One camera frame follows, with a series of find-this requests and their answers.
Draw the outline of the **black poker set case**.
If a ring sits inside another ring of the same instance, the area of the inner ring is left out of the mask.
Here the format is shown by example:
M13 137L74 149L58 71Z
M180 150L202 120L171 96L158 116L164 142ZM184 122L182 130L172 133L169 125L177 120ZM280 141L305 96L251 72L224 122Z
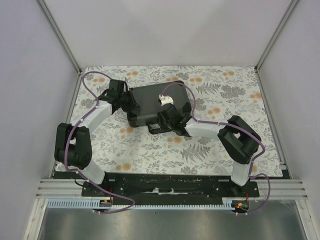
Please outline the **black poker set case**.
M169 86L169 82L158 83L153 85L133 87L132 91L140 109L135 109L127 113L127 121L130 127L148 127L149 133L161 134L158 125L158 111L161 107L159 95L165 90L165 94L173 99L173 105L181 114L187 116L191 113L192 106L187 89L184 86L174 84Z

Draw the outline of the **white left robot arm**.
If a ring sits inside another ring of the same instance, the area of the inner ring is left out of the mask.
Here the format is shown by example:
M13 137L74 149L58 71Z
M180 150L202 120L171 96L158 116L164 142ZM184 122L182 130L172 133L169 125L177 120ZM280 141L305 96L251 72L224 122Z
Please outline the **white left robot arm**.
M123 80L111 79L109 87L95 97L89 111L74 123L60 123L56 131L54 158L68 172L75 172L93 182L93 191L103 197L110 192L105 172L92 160L91 134L118 109L124 112L139 109L132 92Z

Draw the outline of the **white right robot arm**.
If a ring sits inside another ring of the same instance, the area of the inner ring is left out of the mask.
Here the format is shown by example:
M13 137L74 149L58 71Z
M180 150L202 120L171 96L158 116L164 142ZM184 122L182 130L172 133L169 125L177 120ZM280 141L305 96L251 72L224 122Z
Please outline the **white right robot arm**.
M183 116L170 96L159 96L161 107L157 113L158 124L178 136L218 139L233 160L232 182L229 191L235 197L247 191L247 181L253 161L266 151L261 137L239 116L233 115L227 122L198 120L193 114Z

